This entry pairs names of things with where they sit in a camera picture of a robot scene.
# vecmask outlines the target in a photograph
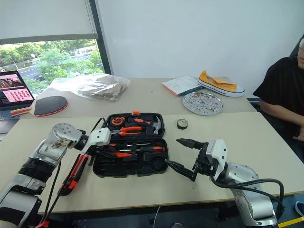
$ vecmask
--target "glasses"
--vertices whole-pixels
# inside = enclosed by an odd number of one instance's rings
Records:
[[[299,48],[302,49],[302,50],[304,50],[304,38],[301,39]]]

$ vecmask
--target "yellow tape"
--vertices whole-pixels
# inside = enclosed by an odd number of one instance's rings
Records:
[[[282,223],[279,224],[279,228],[287,227],[287,226],[290,226],[292,224],[302,222],[302,221],[304,221],[304,217],[296,218],[296,219],[293,219],[293,220],[290,220],[290,221],[287,221],[287,222],[282,222]]]

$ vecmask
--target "ping pong paddle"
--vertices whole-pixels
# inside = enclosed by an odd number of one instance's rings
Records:
[[[27,108],[16,109],[10,112],[12,116],[31,113],[34,116],[47,116],[59,113],[67,107],[67,100],[63,96],[49,96],[34,100]]]

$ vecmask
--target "power cord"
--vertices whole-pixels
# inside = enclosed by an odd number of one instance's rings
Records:
[[[46,209],[45,209],[44,214],[43,214],[43,216],[42,216],[42,219],[40,220],[40,223],[44,221],[44,219],[45,219],[45,217],[46,217],[46,215],[47,215],[48,207],[49,207],[49,204],[50,204],[50,202],[51,202],[53,190],[54,190],[55,183],[56,183],[56,180],[57,180],[59,171],[60,171],[60,167],[61,167],[61,161],[60,161],[59,164],[58,164],[57,172],[56,172],[55,178],[54,178],[54,180],[53,180],[53,184],[52,184],[52,187],[51,187],[51,191],[49,192],[48,201],[47,201],[47,206],[46,206]]]
[[[155,218],[154,218],[154,222],[153,222],[153,228],[155,228],[155,221],[156,221],[156,217],[157,217],[157,214],[158,214],[158,211],[160,210],[160,206],[158,207],[157,211],[156,211],[156,214],[155,214]]]
[[[54,202],[53,202],[53,204],[52,204],[50,210],[48,211],[48,213],[47,213],[47,215],[45,216],[45,218],[44,218],[43,221],[47,221],[47,220],[48,220],[50,214],[52,213],[52,210],[54,209],[54,207],[55,207],[55,205],[56,205],[56,203],[57,203],[57,201],[58,201],[58,199],[59,199],[59,197],[60,197],[60,193],[57,194],[56,199],[54,200]]]
[[[239,189],[239,190],[247,190],[247,191],[252,191],[256,192],[265,196],[268,196],[272,200],[276,201],[278,203],[278,207],[276,210],[276,217],[279,220],[284,212],[284,205],[283,205],[283,197],[284,197],[284,186],[283,184],[276,179],[259,179],[259,180],[251,180],[243,183],[238,183],[238,184],[222,184],[217,182],[214,179],[214,176],[210,176],[211,181],[218,187],[220,188],[225,188],[225,189]],[[275,182],[280,186],[280,196],[279,199],[267,192],[256,190],[256,189],[251,189],[251,188],[244,188],[244,186],[252,185],[252,184],[259,184],[259,183],[266,183],[266,182]]]
[[[104,123],[105,123],[105,118],[104,118],[104,117],[101,117],[101,118],[96,122],[96,124],[94,125],[93,129],[91,130],[91,132],[92,132],[93,130],[95,130],[95,128],[97,127],[97,125],[99,124],[99,122],[100,122],[101,120],[103,120]]]

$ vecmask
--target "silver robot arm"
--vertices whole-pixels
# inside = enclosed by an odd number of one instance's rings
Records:
[[[110,139],[108,128],[94,130],[86,136],[70,124],[56,124],[48,138],[41,142],[19,172],[0,191],[0,228],[20,228],[37,214],[41,205],[37,195],[42,193],[67,148],[85,153],[92,145],[106,145]]]
[[[178,139],[184,146],[200,150],[192,170],[174,161],[166,160],[176,172],[195,181],[197,173],[211,176],[213,181],[225,184],[238,184],[258,180],[258,174],[246,165],[226,163],[227,147],[224,140],[200,143],[190,139]],[[260,184],[246,186],[249,189],[262,190]],[[230,188],[238,211],[247,227],[278,227],[270,198],[257,192]]]

